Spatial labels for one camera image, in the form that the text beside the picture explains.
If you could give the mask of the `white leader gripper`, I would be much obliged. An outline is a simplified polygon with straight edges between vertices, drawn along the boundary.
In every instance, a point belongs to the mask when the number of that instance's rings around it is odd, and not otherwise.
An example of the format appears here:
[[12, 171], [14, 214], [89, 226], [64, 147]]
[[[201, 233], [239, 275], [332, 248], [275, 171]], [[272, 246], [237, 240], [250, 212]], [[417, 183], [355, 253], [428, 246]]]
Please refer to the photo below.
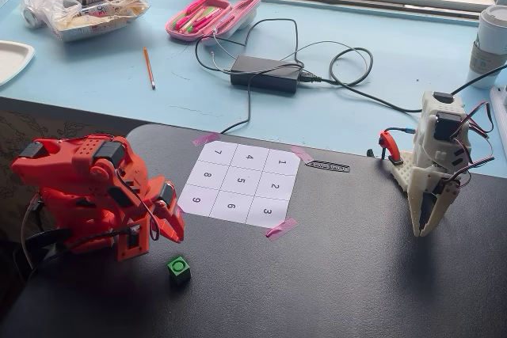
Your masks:
[[[420, 217], [423, 195], [432, 193], [436, 197], [429, 219], [420, 232]], [[454, 203], [460, 192], [459, 180], [438, 182], [436, 172], [413, 167], [407, 188], [407, 197], [410, 206], [410, 217], [413, 232], [416, 237], [428, 235], [440, 223], [448, 208]]]

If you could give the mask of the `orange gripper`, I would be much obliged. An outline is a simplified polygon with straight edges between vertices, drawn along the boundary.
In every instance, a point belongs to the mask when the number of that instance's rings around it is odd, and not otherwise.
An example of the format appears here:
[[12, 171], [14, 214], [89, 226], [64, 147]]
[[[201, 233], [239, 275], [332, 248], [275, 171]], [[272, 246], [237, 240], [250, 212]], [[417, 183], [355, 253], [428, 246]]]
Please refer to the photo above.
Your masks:
[[183, 242], [185, 222], [181, 208], [175, 204], [173, 184], [165, 177], [155, 177], [149, 180], [148, 185], [148, 203], [154, 207], [153, 213], [160, 233], [173, 242]]

